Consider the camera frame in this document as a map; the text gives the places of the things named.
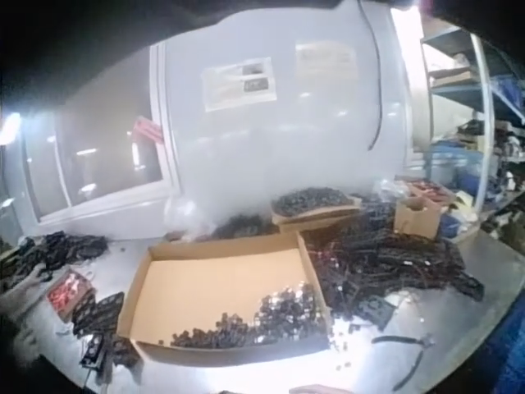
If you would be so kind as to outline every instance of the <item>open cardboard box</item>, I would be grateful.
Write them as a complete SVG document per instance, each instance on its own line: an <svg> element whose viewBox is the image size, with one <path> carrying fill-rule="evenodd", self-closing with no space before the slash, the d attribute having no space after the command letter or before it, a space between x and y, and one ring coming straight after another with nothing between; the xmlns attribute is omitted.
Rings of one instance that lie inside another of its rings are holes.
<svg viewBox="0 0 525 394"><path fill-rule="evenodd" d="M303 239L297 233L196 244L160 244L135 274L117 333L165 363L224 366L304 355L328 347L326 335L226 350L171 347L172 334L215 329L223 312L250 322L264 296L301 282L314 286L329 313Z"/></svg>

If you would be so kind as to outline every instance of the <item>window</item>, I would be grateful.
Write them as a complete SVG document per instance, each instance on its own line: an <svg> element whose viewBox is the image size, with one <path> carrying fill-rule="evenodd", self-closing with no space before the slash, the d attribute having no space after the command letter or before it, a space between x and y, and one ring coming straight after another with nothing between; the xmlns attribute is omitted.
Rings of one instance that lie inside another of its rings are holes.
<svg viewBox="0 0 525 394"><path fill-rule="evenodd" d="M91 80L24 134L26 174L39 220L63 219L165 195L164 145L132 134L152 118L149 48Z"/></svg>

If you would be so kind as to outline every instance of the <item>blue bin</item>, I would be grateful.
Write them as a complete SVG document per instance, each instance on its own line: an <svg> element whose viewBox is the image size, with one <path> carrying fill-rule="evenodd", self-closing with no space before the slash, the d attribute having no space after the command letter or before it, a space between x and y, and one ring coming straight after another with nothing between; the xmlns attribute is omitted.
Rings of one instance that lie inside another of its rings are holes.
<svg viewBox="0 0 525 394"><path fill-rule="evenodd" d="M458 219L443 213L437 233L444 238L454 238L458 235L459 226L461 226L461 222Z"/></svg>
<svg viewBox="0 0 525 394"><path fill-rule="evenodd" d="M458 171L457 184L458 189L466 191L474 200L477 196L477 188L479 187L480 177L479 175L471 174L468 171ZM492 201L499 193L501 193L501 187L493 181L489 180L489 184L486 188L485 201Z"/></svg>

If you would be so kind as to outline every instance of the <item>black plastic part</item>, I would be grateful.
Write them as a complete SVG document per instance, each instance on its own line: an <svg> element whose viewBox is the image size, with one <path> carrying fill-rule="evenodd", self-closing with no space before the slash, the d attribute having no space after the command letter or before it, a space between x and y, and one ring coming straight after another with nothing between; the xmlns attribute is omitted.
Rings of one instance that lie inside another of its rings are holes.
<svg viewBox="0 0 525 394"><path fill-rule="evenodd" d="M384 335L382 337L375 337L372 339L372 344L382 343L382 342L398 342L398 343L406 343L408 345L421 345L421 340L418 338L399 337L396 335Z"/></svg>
<svg viewBox="0 0 525 394"><path fill-rule="evenodd" d="M359 302L355 314L377 326L383 331L392 319L395 306L377 295L371 295L366 300Z"/></svg>

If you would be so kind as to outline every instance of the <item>small cardboard box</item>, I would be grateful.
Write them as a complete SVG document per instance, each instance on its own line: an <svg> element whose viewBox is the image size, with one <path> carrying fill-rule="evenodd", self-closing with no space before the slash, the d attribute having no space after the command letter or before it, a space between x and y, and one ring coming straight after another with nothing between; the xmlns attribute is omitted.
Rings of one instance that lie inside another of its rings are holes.
<svg viewBox="0 0 525 394"><path fill-rule="evenodd" d="M435 182L425 181L421 178L411 177L411 176L397 176L396 180L403 181L408 187L410 192L417 197L426 197L430 202L439 205L440 207L448 207L456 200L456 195L443 185L439 185ZM442 196L439 199L433 199L428 192L422 190L418 187L418 182L425 181L431 183L434 187L439 188Z"/></svg>
<svg viewBox="0 0 525 394"><path fill-rule="evenodd" d="M440 217L440 207L425 197L402 199L395 208L394 229L433 240L440 225Z"/></svg>
<svg viewBox="0 0 525 394"><path fill-rule="evenodd" d="M296 233L197 244L163 243L148 250L119 316L117 333L155 360L200 366L246 364L328 347L326 335L225 350L172 347L172 334L215 329L222 313L250 322L263 297L309 282L323 317L321 287Z"/></svg>

